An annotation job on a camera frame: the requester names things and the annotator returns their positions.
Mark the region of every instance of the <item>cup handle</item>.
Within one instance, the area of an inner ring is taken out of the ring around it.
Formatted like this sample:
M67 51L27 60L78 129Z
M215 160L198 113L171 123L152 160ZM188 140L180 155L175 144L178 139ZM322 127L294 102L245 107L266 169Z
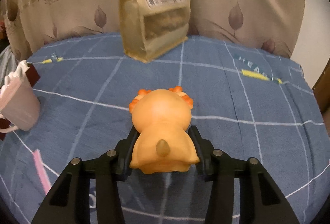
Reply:
M2 114L0 114L0 119L5 119L5 117ZM9 133L9 132L15 131L17 129L19 129L19 128L16 125L14 125L14 126L6 128L6 129L0 129L0 133Z

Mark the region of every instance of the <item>axolotl toy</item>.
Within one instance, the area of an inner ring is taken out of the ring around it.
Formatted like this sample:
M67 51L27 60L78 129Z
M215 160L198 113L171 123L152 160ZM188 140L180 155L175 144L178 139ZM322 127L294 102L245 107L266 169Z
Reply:
M129 104L133 125L140 133L130 167L145 174L186 172L199 162L191 138L185 132L191 121L193 100L182 87L141 89Z

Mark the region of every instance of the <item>toy figurine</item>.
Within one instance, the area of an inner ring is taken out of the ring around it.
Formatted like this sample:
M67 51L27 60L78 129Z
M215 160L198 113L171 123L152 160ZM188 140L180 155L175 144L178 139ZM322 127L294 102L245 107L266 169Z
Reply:
M191 121L193 100L182 87L141 89L129 104L133 125L140 133L132 154L131 168L145 174L186 172L199 162L194 144L185 130Z

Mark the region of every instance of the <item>pink stripe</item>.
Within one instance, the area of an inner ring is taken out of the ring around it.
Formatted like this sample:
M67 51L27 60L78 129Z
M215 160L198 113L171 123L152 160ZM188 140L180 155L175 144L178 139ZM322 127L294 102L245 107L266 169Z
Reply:
M40 151L38 149L36 149L35 152L32 153L32 155L33 155L34 164L36 166L39 179L41 181L42 187L44 188L45 194L47 195L47 193L49 192L49 190L51 189L52 186L49 181L46 170L44 168L44 165L42 163Z

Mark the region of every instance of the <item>yellow bag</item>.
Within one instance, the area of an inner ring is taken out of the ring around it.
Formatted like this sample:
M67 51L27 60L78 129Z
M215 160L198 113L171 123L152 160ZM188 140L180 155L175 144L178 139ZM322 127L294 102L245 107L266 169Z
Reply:
M149 62L187 39L190 0L119 0L126 55Z

